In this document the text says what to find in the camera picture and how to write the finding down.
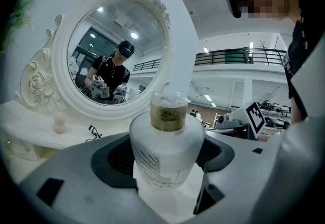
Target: metal railing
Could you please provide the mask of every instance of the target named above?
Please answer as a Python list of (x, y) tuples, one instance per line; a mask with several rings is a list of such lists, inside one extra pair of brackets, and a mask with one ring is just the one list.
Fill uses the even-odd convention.
[(147, 69), (158, 68), (159, 65), (160, 65), (160, 60), (161, 59), (155, 59), (155, 60), (151, 60), (151, 61), (136, 64), (134, 66), (133, 71), (135, 72), (135, 71), (142, 71), (142, 70), (147, 70)]
[(195, 66), (229, 64), (229, 63), (264, 63), (282, 66), (286, 51), (260, 48), (227, 49), (198, 53)]

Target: ornate white mirror frame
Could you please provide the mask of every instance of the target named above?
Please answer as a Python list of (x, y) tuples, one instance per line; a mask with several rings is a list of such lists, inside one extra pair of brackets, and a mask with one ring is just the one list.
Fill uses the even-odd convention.
[(29, 107), (46, 105), (50, 111), (72, 108), (77, 113), (96, 120), (119, 120), (135, 115), (148, 106), (151, 94), (167, 83), (172, 58), (173, 43), (169, 15), (160, 0), (132, 0), (145, 5), (160, 22), (165, 35), (165, 52), (162, 54), (156, 76), (146, 91), (133, 101), (114, 106), (95, 103), (85, 97), (70, 77), (67, 50), (71, 35), (80, 20), (102, 6), (115, 0), (84, 0), (70, 16), (58, 15), (57, 30), (47, 30), (47, 44), (39, 50), (26, 66), (21, 77), (20, 94)]

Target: mirror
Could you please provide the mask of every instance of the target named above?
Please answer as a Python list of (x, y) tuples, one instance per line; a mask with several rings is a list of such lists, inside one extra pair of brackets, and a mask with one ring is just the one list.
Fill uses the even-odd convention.
[(70, 38), (71, 84), (97, 103), (130, 102), (155, 79), (165, 45), (163, 27), (145, 5), (103, 3), (81, 19)]

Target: glass jar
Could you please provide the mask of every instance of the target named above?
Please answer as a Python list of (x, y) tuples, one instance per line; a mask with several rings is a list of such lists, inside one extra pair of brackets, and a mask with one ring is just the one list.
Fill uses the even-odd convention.
[(180, 93), (155, 93), (150, 112), (130, 125), (133, 153), (140, 176), (150, 186), (174, 189), (187, 179), (204, 141), (201, 122), (186, 114)]

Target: white robot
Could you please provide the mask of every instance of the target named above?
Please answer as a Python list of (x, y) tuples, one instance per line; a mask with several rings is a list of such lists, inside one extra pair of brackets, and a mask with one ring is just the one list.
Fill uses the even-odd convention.
[(126, 95), (126, 89), (127, 89), (127, 86), (121, 84), (121, 85), (117, 86), (116, 90), (114, 90), (113, 101), (116, 104), (120, 104), (124, 101), (125, 95)]
[(110, 96), (110, 88), (106, 85), (103, 78), (97, 75), (93, 75), (89, 91), (93, 99), (105, 99)]

